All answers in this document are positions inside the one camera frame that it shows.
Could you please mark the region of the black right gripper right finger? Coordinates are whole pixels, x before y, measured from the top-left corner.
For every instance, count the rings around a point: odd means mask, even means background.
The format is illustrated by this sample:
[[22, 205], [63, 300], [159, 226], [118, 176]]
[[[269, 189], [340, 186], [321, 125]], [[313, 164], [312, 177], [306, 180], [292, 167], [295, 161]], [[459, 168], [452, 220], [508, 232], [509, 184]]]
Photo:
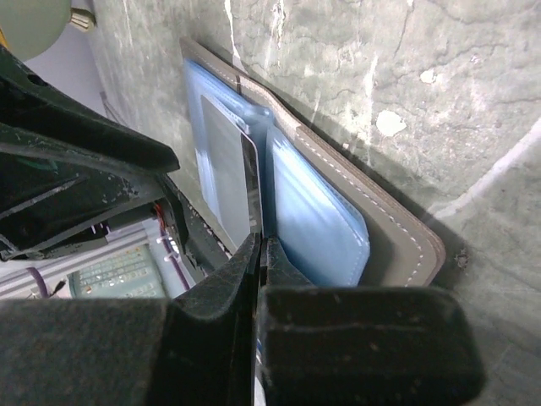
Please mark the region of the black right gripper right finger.
[[319, 288], [265, 243], [258, 303], [269, 405], [463, 405], [484, 365], [459, 303], [437, 288]]

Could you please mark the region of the silver grey card from holder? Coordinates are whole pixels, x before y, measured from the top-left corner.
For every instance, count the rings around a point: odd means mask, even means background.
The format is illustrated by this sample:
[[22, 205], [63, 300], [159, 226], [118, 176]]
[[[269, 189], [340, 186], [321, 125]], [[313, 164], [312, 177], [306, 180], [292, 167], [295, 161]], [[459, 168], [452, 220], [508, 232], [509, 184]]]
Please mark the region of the silver grey card from holder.
[[211, 168], [212, 210], [234, 247], [261, 226], [252, 123], [213, 96], [200, 98]]

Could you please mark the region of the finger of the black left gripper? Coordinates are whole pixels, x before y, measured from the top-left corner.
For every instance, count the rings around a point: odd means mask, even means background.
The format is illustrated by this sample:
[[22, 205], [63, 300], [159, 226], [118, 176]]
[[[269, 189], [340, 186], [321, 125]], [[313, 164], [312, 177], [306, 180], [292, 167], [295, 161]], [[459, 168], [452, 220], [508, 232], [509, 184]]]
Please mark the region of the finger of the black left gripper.
[[180, 168], [172, 148], [89, 109], [1, 48], [1, 122], [153, 173]]
[[1, 258], [51, 257], [104, 234], [105, 224], [163, 193], [163, 148], [155, 142], [102, 153], [45, 142], [1, 144]]

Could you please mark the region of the grey card holder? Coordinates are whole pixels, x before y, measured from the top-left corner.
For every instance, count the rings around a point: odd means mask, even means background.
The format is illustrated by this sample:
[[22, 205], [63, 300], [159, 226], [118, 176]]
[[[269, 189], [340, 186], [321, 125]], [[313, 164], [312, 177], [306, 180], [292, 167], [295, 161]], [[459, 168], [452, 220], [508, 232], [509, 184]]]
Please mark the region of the grey card holder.
[[374, 240], [362, 283], [427, 286], [445, 260], [441, 239], [409, 210], [297, 119], [265, 86], [196, 41], [180, 41], [183, 61], [197, 63], [234, 94], [269, 108], [277, 128], [316, 171], [359, 210]]

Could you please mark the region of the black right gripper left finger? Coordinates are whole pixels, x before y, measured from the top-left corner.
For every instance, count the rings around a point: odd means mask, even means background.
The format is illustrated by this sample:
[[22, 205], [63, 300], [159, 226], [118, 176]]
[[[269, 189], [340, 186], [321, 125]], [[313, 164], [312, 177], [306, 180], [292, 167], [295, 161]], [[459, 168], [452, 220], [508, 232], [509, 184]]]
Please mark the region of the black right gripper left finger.
[[250, 405], [260, 236], [177, 299], [1, 303], [4, 405]]

